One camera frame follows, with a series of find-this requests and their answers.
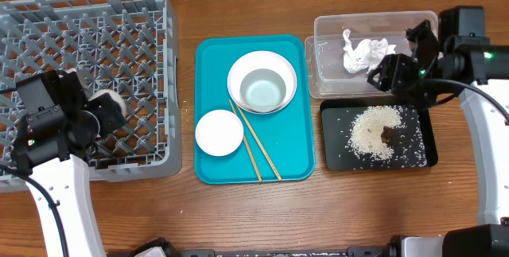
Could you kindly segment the cream paper cup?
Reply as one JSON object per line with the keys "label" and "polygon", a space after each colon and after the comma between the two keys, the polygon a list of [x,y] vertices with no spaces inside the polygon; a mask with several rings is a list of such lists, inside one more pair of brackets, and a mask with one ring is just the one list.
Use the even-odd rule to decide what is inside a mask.
{"label": "cream paper cup", "polygon": [[108,94],[119,106],[120,106],[120,109],[121,109],[121,112],[122,112],[122,115],[124,117],[128,116],[128,112],[127,112],[127,106],[126,106],[126,102],[125,100],[121,97],[121,95],[117,92],[114,92],[110,89],[102,89],[102,90],[99,90],[97,92],[95,92],[90,98],[89,100],[93,100],[93,99],[96,99],[98,98],[99,96],[101,95],[104,95],[104,94]]}

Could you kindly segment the white tissue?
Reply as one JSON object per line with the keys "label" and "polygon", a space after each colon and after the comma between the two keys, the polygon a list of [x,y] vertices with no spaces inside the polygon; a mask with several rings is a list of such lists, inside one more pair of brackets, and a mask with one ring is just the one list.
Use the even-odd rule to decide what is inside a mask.
{"label": "white tissue", "polygon": [[374,70],[386,55],[395,54],[396,45],[390,45],[386,38],[381,40],[363,39],[355,48],[349,39],[350,29],[343,31],[344,58],[343,66],[347,72],[354,74],[362,70],[367,73]]}

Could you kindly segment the brown food scrap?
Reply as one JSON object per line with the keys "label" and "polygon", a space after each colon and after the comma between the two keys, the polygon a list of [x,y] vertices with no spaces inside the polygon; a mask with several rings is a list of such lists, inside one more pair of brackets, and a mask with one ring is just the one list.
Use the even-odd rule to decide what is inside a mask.
{"label": "brown food scrap", "polygon": [[394,138],[394,129],[391,127],[384,126],[380,137],[381,137],[382,143],[384,143],[386,145],[390,145]]}

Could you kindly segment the white rice pile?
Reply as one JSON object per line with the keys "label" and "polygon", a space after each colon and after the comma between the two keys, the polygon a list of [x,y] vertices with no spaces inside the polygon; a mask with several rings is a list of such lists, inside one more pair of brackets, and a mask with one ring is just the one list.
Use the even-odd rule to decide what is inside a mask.
{"label": "white rice pile", "polygon": [[383,141],[385,128],[393,130],[402,125],[402,117],[395,107],[368,107],[351,123],[348,147],[358,158],[364,155],[376,161],[390,159],[394,150]]}

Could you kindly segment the grey bowl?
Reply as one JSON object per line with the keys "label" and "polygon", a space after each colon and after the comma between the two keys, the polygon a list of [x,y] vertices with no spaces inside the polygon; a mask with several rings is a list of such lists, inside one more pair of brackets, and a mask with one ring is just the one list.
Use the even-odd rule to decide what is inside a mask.
{"label": "grey bowl", "polygon": [[262,68],[249,72],[239,90],[240,99],[248,111],[269,113],[282,104],[286,84],[278,73]]}

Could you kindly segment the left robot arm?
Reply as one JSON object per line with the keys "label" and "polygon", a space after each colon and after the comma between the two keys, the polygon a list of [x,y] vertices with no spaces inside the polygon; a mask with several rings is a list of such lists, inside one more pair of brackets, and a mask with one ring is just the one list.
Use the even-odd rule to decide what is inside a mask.
{"label": "left robot arm", "polygon": [[11,158],[39,214],[49,256],[105,254],[91,203],[88,151],[126,124],[126,103],[105,89],[87,96],[76,70],[16,84],[26,113]]}

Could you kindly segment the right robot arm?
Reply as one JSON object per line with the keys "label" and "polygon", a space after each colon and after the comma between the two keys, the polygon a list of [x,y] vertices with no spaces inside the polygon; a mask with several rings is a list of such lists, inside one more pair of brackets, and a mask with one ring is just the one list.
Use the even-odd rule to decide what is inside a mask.
{"label": "right robot arm", "polygon": [[457,97],[467,120],[479,187],[478,224],[444,236],[395,236],[389,256],[508,254],[508,47],[485,32],[484,8],[440,12],[438,33],[423,21],[406,30],[412,54],[391,54],[368,74],[381,92],[427,109]]}

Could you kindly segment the clear plastic waste bin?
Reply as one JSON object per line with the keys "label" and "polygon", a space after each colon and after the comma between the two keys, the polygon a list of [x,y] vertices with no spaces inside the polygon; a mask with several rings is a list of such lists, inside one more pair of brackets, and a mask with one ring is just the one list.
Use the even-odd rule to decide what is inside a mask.
{"label": "clear plastic waste bin", "polygon": [[319,16],[314,21],[314,34],[305,39],[309,93],[315,99],[380,96],[384,93],[367,82],[367,70],[348,72],[344,67],[343,32],[353,47],[362,40],[387,39],[396,53],[411,54],[405,30],[424,20],[437,33],[438,18],[430,10],[341,14]]}

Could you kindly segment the black waste tray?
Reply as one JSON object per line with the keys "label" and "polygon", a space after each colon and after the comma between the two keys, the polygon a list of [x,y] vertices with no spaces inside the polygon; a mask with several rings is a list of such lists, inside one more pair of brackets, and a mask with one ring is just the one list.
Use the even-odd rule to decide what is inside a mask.
{"label": "black waste tray", "polygon": [[[351,141],[354,121],[369,107],[388,106],[398,110],[401,125],[393,130],[388,147],[390,158],[356,153]],[[328,99],[321,103],[324,157],[331,171],[405,169],[433,167],[438,162],[433,128],[427,110],[418,111],[393,96]]]}

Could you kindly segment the grey plastic dish rack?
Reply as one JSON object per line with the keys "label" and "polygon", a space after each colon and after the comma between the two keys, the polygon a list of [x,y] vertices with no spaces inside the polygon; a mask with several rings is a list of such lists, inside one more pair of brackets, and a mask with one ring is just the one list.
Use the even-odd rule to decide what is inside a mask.
{"label": "grey plastic dish rack", "polygon": [[110,89],[126,124],[86,152],[93,181],[177,174],[182,166],[177,102],[177,15],[170,0],[17,0],[1,4],[1,161],[25,107],[18,81],[74,69],[88,95]]}

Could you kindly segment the pink bowl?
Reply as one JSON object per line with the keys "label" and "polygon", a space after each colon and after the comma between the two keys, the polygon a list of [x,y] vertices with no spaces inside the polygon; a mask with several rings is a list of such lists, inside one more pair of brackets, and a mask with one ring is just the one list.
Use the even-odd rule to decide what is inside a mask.
{"label": "pink bowl", "polygon": [[226,110],[209,111],[195,129],[199,148],[215,157],[232,154],[240,146],[243,136],[243,125],[238,116]]}

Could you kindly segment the left wooden chopstick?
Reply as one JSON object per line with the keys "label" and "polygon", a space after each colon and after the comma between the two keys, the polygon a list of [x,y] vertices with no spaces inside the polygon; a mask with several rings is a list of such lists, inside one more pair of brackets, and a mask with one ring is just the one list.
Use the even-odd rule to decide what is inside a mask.
{"label": "left wooden chopstick", "polygon": [[[229,104],[230,104],[230,106],[231,106],[231,110],[232,110],[232,112],[233,112],[233,113],[237,116],[237,118],[238,118],[237,110],[235,109],[235,105],[234,105],[233,101],[232,101],[231,99],[229,99],[228,101],[229,101]],[[243,143],[244,143],[244,145],[245,145],[245,147],[246,147],[246,150],[247,150],[248,156],[249,156],[249,158],[250,158],[250,160],[251,160],[251,164],[252,164],[252,167],[253,167],[253,169],[254,169],[254,171],[255,171],[256,177],[258,178],[258,183],[259,183],[259,184],[262,184],[262,177],[261,177],[261,174],[260,174],[260,172],[259,172],[259,170],[258,170],[258,165],[257,165],[257,163],[256,163],[256,161],[255,161],[255,159],[254,159],[254,156],[253,156],[252,152],[251,152],[251,148],[250,148],[249,142],[247,141],[247,138],[246,138],[246,135],[245,135],[245,134],[243,134]]]}

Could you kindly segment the wooden chopstick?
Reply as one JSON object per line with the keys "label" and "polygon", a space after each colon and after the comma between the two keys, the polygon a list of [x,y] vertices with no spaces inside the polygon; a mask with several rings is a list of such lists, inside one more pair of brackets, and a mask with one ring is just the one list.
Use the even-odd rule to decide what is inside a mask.
{"label": "wooden chopstick", "polygon": [[252,127],[252,125],[250,124],[249,120],[247,119],[247,117],[243,113],[242,108],[239,105],[237,105],[236,103],[234,103],[234,105],[236,106],[237,110],[239,111],[240,115],[242,116],[242,118],[243,118],[244,122],[246,123],[249,131],[251,132],[251,135],[253,136],[254,140],[257,142],[258,147],[262,151],[262,153],[263,153],[264,157],[266,158],[268,164],[270,165],[271,169],[273,170],[276,178],[278,179],[278,181],[282,181],[282,177],[281,177],[280,173],[278,172],[277,167],[275,166],[275,164],[273,163],[272,159],[270,158],[270,155],[266,151],[265,146],[262,144],[261,140],[259,139],[259,137],[256,134],[256,132],[255,132],[254,128]]}
{"label": "wooden chopstick", "polygon": [[[233,101],[232,101],[231,99],[229,99],[228,101],[229,101],[229,104],[230,104],[230,106],[231,106],[231,110],[232,110],[232,112],[233,112],[233,113],[237,116],[237,118],[238,118],[237,110],[235,109],[235,105],[234,105]],[[261,177],[261,174],[260,174],[260,172],[259,172],[259,170],[258,170],[258,165],[257,165],[257,163],[256,163],[256,161],[255,161],[255,159],[254,159],[254,156],[253,156],[252,152],[251,152],[251,148],[250,148],[249,142],[247,141],[247,138],[246,138],[246,135],[245,135],[245,134],[243,134],[243,143],[244,143],[244,145],[245,145],[245,147],[246,147],[246,150],[247,150],[248,156],[249,156],[249,158],[250,158],[250,160],[251,160],[251,164],[252,164],[252,167],[253,167],[253,169],[254,169],[254,171],[255,171],[256,177],[258,178],[258,183],[259,183],[259,184],[262,184],[262,177]]]}

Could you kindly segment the teal plastic tray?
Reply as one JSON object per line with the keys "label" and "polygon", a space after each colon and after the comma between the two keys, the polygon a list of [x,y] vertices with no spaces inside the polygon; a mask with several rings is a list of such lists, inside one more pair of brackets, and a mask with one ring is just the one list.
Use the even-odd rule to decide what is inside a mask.
{"label": "teal plastic tray", "polygon": [[[305,180],[314,171],[316,161],[304,45],[297,37],[289,34],[228,37],[200,43],[195,63],[195,119],[200,120],[209,111],[231,110],[227,74],[242,55],[257,50],[280,54],[291,63],[297,74],[297,91],[288,106],[273,114],[252,114],[246,110],[243,113],[282,181]],[[240,113],[238,117],[262,181],[278,181]],[[211,156],[197,147],[194,159],[196,175],[210,185],[258,182],[243,141],[236,151],[223,157]]]}

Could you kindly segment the right wooden chopstick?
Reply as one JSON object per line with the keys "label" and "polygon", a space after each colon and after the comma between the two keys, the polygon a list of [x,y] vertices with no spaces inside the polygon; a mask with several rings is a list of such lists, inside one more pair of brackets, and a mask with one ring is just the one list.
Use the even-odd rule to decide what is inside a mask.
{"label": "right wooden chopstick", "polygon": [[262,144],[261,140],[259,139],[259,137],[256,134],[256,132],[255,132],[254,128],[252,127],[252,125],[250,124],[249,120],[247,119],[247,117],[243,113],[242,108],[239,105],[237,105],[236,103],[234,103],[234,105],[236,106],[237,110],[239,111],[240,115],[242,116],[242,118],[243,118],[244,122],[246,123],[249,131],[251,132],[251,135],[253,136],[254,140],[257,142],[258,147],[262,151],[262,153],[263,153],[264,157],[266,158],[268,164],[270,165],[271,169],[273,170],[276,178],[278,179],[278,181],[282,181],[282,177],[281,177],[280,173],[278,172],[277,167],[275,166],[275,164],[273,163],[272,159],[270,158],[270,155],[266,151],[265,146]]}

